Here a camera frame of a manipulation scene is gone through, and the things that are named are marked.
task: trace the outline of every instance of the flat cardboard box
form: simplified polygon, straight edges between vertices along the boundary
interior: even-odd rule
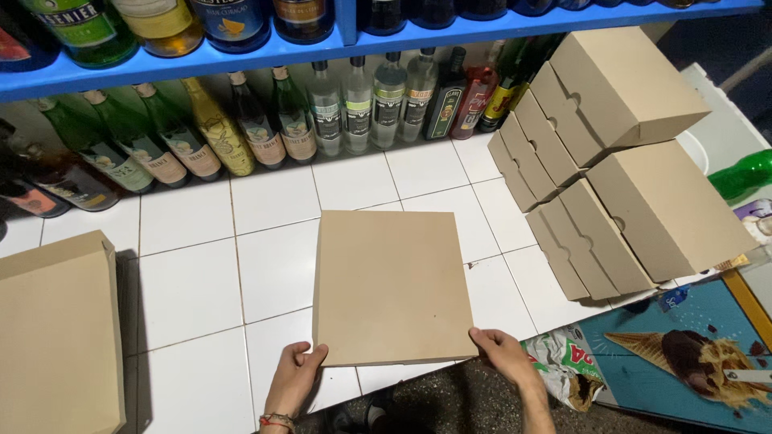
[[[566,188],[558,198],[571,216],[577,234],[586,240],[592,256],[620,294],[657,287],[635,258],[587,179],[580,179]]]
[[[115,248],[101,231],[0,259],[0,353],[3,432],[126,422]]]
[[[572,32],[550,64],[605,147],[667,141],[710,113],[637,26]]]
[[[514,112],[510,112],[499,132],[533,197],[538,202],[547,202],[557,196],[557,186],[539,161],[536,150],[526,139]]]
[[[587,179],[655,282],[758,246],[676,140],[615,152]]]
[[[591,244],[579,234],[559,198],[543,205],[542,215],[555,240],[568,254],[568,262],[574,267],[587,292],[594,300],[616,297],[619,292],[606,275],[591,251]]]
[[[545,205],[537,206],[533,211],[526,215],[526,221],[533,231],[533,236],[539,243],[539,248],[547,257],[555,279],[560,284],[563,293],[568,300],[578,300],[589,297],[590,293],[577,275],[574,266],[568,260],[568,252],[560,247],[557,237],[550,230],[547,219],[544,217],[543,208]]]
[[[579,179],[579,168],[568,154],[555,129],[539,107],[531,90],[526,90],[515,107],[515,116],[536,156],[557,187],[567,187]]]
[[[313,341],[323,366],[476,356],[451,212],[322,211]]]
[[[517,207],[520,208],[521,212],[529,212],[539,202],[533,197],[533,193],[528,188],[526,180],[520,174],[520,170],[517,168],[517,164],[512,159],[510,152],[506,149],[499,131],[493,133],[493,137],[488,142],[488,151],[490,151],[493,162],[496,163],[496,167],[499,169],[499,173],[503,175],[506,187],[512,193]]]
[[[582,117],[550,62],[541,66],[530,89],[577,166],[588,168],[600,161],[606,152],[603,142]]]

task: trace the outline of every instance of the blue shelf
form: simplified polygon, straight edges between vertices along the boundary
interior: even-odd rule
[[[392,36],[373,36],[358,32],[358,40],[354,45],[350,45],[353,40],[352,28],[348,23],[341,23],[339,20],[329,38],[311,46],[298,46],[286,42],[272,29],[273,34],[268,43],[253,53],[240,55],[220,53],[204,41],[195,52],[177,59],[159,59],[141,49],[134,58],[108,70],[85,70],[62,54],[54,64],[42,70],[28,73],[0,73],[0,102],[144,81],[170,80],[234,70],[253,70],[267,66],[378,54],[425,46],[638,25],[645,22],[737,15],[756,12],[763,5],[763,0],[722,0],[717,3],[699,3],[688,9],[675,10],[659,3],[643,7],[623,3],[615,8],[592,5],[579,12],[556,8],[538,18],[525,17],[509,11],[502,18],[488,22],[458,18],[453,25],[442,30],[422,29],[408,22],[404,30]]]

